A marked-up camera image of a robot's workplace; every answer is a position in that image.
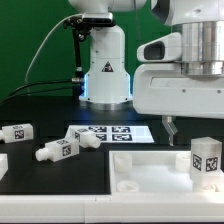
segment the white block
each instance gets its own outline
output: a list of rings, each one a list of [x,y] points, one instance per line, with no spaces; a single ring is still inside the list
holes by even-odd
[[[190,177],[200,186],[220,182],[222,143],[210,137],[191,141]]]

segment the black table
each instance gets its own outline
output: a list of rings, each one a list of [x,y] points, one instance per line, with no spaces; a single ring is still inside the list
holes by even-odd
[[[1,181],[0,194],[110,194],[109,151],[189,150],[190,140],[212,137],[224,141],[224,121],[177,118],[182,138],[170,147],[161,116],[139,115],[133,108],[98,111],[80,107],[72,97],[16,97],[0,106],[0,126],[31,123],[34,139],[0,144],[8,154],[9,170]],[[65,137],[69,125],[147,125],[153,144],[108,144],[82,149],[80,154],[53,163],[38,162],[35,152],[46,142]]]

